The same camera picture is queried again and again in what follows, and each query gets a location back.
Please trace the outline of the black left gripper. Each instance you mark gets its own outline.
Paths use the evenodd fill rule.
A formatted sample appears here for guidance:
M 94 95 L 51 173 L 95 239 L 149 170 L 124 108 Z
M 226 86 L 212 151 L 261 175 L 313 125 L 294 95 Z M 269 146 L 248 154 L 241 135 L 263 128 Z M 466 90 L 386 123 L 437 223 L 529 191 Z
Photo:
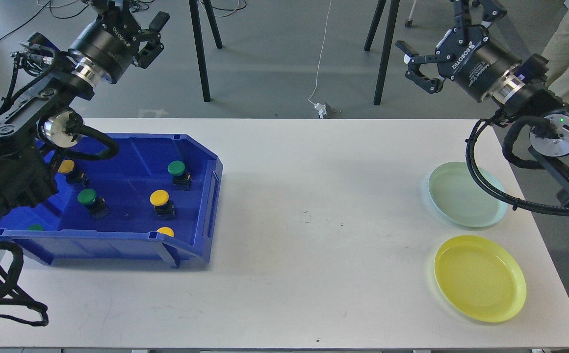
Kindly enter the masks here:
M 130 65 L 147 69 L 165 49 L 161 30 L 170 19 L 169 13 L 157 13 L 147 29 L 131 14 L 99 14 L 69 47 L 72 57 L 87 58 L 103 70 L 103 79 L 117 83 Z

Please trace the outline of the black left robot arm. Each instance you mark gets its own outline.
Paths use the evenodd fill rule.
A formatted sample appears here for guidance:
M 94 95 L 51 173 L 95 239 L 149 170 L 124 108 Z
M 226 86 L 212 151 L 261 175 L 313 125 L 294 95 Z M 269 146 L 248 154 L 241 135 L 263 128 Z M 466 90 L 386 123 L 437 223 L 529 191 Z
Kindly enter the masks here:
M 130 65 L 147 68 L 163 51 L 160 33 L 169 14 L 159 12 L 142 28 L 124 3 L 90 2 L 98 16 L 67 51 L 40 33 L 15 52 L 19 63 L 40 69 L 0 108 L 0 219 L 18 206 L 36 206 L 58 192 L 55 175 L 65 158 L 102 160 L 118 154 L 118 144 L 83 122 L 71 108 L 74 98 L 92 99 L 100 81 L 117 83 Z M 18 280 L 24 254 L 0 242 L 0 305 L 36 311 L 36 321 L 1 314 L 32 327 L 49 323 L 47 306 L 28 295 Z

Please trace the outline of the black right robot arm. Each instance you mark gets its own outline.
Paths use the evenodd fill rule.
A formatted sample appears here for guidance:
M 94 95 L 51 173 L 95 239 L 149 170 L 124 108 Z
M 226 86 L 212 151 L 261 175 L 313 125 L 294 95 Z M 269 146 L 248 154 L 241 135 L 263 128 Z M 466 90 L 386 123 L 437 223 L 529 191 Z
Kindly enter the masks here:
M 513 207 L 536 214 L 569 217 L 569 103 L 545 87 L 547 59 L 534 54 L 522 61 L 490 35 L 488 26 L 506 16 L 496 0 L 484 0 L 483 20 L 471 20 L 470 4 L 455 0 L 453 26 L 435 47 L 434 54 L 421 55 L 403 41 L 396 46 L 404 53 L 406 78 L 434 94 L 450 79 L 477 102 L 491 98 L 498 111 L 480 119 L 466 139 L 468 172 L 487 194 Z M 514 166 L 546 170 L 561 185 L 559 205 L 529 202 L 493 186 L 482 175 L 474 150 L 482 130 L 496 125 L 509 128 L 502 144 L 503 157 Z

